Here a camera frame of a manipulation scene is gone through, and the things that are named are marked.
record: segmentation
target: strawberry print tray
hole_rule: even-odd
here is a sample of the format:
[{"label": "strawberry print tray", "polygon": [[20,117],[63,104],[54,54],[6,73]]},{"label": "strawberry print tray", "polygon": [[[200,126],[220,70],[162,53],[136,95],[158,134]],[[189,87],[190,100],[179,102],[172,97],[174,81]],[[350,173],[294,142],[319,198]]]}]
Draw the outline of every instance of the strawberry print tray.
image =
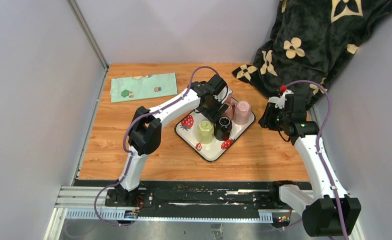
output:
[{"label": "strawberry print tray", "polygon": [[238,139],[239,137],[255,122],[255,114],[251,112],[249,121],[245,125],[237,125],[232,122],[230,138],[226,141],[219,141],[213,138],[209,144],[200,144],[196,139],[197,126],[203,120],[207,120],[201,113],[192,111],[175,126],[175,133],[187,143],[198,155],[208,162],[218,160]]}]

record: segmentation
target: gray floor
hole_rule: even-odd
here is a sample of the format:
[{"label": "gray floor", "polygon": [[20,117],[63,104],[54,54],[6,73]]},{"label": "gray floor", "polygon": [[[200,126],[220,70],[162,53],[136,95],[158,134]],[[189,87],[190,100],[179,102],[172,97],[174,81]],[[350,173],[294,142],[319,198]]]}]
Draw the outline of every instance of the gray floor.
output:
[{"label": "gray floor", "polygon": [[[105,225],[98,220],[69,220],[67,232],[70,236],[78,236],[96,225],[86,235],[85,240],[328,240],[328,237],[310,238],[302,224],[280,232],[271,230],[265,223],[208,223],[208,222],[170,222],[139,221],[128,227]],[[61,240],[71,239],[66,236],[65,225]]]}]

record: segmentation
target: white wall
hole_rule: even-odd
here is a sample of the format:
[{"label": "white wall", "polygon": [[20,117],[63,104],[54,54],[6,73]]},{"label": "white wall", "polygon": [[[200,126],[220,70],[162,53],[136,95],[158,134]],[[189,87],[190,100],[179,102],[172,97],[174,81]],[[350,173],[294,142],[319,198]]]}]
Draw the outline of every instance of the white wall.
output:
[{"label": "white wall", "polygon": [[[330,89],[327,152],[362,204],[368,240],[392,239],[392,17],[379,25]],[[327,101],[317,104],[324,119]]]},{"label": "white wall", "polygon": [[0,0],[0,240],[43,238],[103,75],[66,1]]},{"label": "white wall", "polygon": [[109,63],[249,62],[278,0],[77,0]]}]

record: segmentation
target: wood grain surface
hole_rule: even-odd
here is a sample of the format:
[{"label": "wood grain surface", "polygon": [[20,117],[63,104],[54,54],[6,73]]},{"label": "wood grain surface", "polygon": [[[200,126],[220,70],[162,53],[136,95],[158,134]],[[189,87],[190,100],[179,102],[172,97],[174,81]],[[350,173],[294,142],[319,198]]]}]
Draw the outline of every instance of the wood grain surface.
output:
[{"label": "wood grain surface", "polygon": [[[110,102],[111,80],[121,77],[175,73],[178,92],[186,88],[193,70],[202,65],[215,68],[233,97],[248,101],[257,120],[262,116],[267,99],[254,87],[235,79],[231,71],[242,63],[133,63],[112,64],[100,99],[93,129],[84,155],[80,179],[117,179],[125,165],[126,153],[122,139],[135,110],[157,106],[173,96],[126,102]],[[202,69],[194,81],[208,81],[213,75]],[[143,180],[203,180],[203,181],[308,181],[302,159],[296,149],[284,142],[276,131],[261,128],[256,122],[216,162],[201,159],[174,132],[183,116],[166,126],[162,142],[147,160]]]}]

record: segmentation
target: black cup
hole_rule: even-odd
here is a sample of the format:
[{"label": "black cup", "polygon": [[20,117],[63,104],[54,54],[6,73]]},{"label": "black cup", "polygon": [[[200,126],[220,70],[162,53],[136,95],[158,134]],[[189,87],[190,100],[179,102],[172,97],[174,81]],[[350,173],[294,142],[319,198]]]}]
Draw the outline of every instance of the black cup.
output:
[{"label": "black cup", "polygon": [[227,116],[221,117],[216,123],[214,128],[215,138],[219,141],[226,141],[230,138],[231,129],[233,124]]}]

